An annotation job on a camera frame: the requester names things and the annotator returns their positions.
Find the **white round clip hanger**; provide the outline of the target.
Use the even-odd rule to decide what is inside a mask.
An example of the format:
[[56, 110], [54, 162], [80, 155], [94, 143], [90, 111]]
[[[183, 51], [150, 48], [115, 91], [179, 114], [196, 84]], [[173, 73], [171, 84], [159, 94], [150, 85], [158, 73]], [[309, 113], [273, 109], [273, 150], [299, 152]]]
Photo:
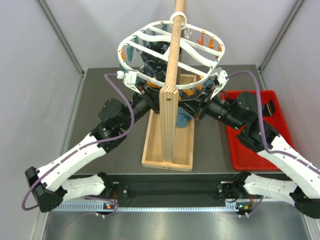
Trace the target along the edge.
[[[135, 50], [150, 55], [167, 64], [168, 79], [161, 82], [156, 77], [134, 70], [129, 66]], [[181, 62], [180, 51], [184, 51], [193, 60], [208, 68], [203, 72]], [[135, 31], [120, 42], [117, 57], [121, 70], [117, 78], [122, 79], [126, 87], [137, 92], [137, 79], [145, 80], [160, 88], [172, 86], [178, 90], [193, 89], [216, 75], [215, 68], [226, 51], [223, 41], [214, 33], [194, 26], [187, 21], [181, 11], [174, 12], [169, 20], [151, 22]], [[186, 70], [200, 77], [195, 83], [177, 84], [178, 69]]]

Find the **wooden hanger stand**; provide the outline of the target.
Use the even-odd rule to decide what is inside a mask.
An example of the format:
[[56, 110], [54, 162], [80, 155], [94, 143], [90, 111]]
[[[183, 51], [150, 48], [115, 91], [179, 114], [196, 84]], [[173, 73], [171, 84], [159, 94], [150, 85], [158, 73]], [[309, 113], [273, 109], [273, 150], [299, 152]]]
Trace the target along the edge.
[[187, 2], [177, 0], [172, 24], [170, 48], [165, 85], [159, 94], [159, 114], [150, 112], [141, 164], [147, 168], [190, 172], [193, 168], [195, 123], [190, 121], [186, 128], [177, 129], [179, 91], [177, 79], [181, 76], [180, 39], [182, 23], [185, 22]]

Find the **black sock in tray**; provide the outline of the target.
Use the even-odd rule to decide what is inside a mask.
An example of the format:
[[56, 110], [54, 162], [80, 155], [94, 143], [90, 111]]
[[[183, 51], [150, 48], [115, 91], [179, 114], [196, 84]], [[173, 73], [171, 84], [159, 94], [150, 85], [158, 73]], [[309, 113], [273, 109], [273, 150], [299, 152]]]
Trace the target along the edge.
[[275, 111], [276, 111], [276, 108], [275, 108], [274, 102], [272, 100], [269, 100], [263, 105], [262, 115], [263, 117], [272, 117]]

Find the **black patterned sock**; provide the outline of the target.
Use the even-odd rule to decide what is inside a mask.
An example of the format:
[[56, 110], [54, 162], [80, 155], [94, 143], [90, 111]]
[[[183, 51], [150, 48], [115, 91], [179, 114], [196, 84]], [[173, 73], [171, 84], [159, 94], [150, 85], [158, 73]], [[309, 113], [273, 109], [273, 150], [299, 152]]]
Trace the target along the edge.
[[[165, 41], [150, 42], [146, 47], [159, 54], [165, 54], [169, 49], [170, 43]], [[168, 63], [146, 52], [140, 54], [144, 62], [143, 73], [146, 76], [155, 78], [160, 82], [165, 82]]]

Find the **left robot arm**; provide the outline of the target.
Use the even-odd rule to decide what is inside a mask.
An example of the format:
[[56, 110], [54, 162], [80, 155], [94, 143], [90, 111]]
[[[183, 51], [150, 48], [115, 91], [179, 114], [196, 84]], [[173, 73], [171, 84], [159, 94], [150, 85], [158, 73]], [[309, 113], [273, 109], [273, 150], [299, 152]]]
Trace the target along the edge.
[[127, 137], [134, 124], [150, 110], [159, 111], [159, 90], [146, 84], [139, 85], [131, 100], [123, 97], [107, 100], [98, 116], [100, 123], [83, 140], [63, 155], [42, 167], [29, 167], [25, 172], [28, 192], [22, 200], [26, 206], [33, 196], [35, 207], [42, 213], [56, 209], [63, 202], [86, 196], [109, 198], [114, 191], [113, 182], [104, 173], [89, 177], [71, 178], [78, 170], [117, 148]]

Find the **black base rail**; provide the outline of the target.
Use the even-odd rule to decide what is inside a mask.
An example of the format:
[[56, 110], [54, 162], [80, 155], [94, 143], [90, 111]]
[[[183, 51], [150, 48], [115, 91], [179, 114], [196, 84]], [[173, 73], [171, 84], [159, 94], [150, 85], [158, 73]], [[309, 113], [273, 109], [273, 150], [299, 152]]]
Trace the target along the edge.
[[232, 187], [235, 174], [112, 174], [121, 207], [222, 207], [224, 201], [248, 199]]

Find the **blue ribbed sock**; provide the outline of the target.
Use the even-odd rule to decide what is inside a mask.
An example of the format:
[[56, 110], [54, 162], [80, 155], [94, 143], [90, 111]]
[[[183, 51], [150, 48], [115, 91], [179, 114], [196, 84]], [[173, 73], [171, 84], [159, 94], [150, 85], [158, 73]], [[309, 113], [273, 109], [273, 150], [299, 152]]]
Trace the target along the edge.
[[[213, 86], [213, 82], [209, 79], [207, 80], [205, 83], [195, 87], [195, 88], [190, 88], [190, 89], [186, 89], [186, 90], [201, 90], [204, 89], [207, 93], [208, 93], [208, 87], [212, 87]], [[181, 107], [179, 107], [178, 104], [178, 110], [177, 110], [177, 122], [176, 122], [176, 127], [177, 128], [185, 128], [188, 124], [188, 122], [194, 119], [191, 117], [191, 115], [189, 115], [185, 110], [183, 110]]]

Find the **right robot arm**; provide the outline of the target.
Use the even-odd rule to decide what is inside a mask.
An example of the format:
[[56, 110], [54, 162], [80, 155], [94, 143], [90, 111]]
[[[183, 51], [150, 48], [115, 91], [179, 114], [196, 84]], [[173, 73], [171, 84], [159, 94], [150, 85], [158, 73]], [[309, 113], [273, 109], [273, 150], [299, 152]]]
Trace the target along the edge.
[[238, 174], [233, 192], [239, 198], [260, 195], [288, 203], [302, 214], [320, 217], [320, 170], [299, 154], [271, 124], [263, 119], [259, 92], [241, 92], [234, 100], [222, 100], [206, 87], [194, 95], [182, 94], [178, 102], [191, 118], [205, 115], [238, 130], [238, 141], [268, 160], [290, 180], [261, 177], [250, 172]]

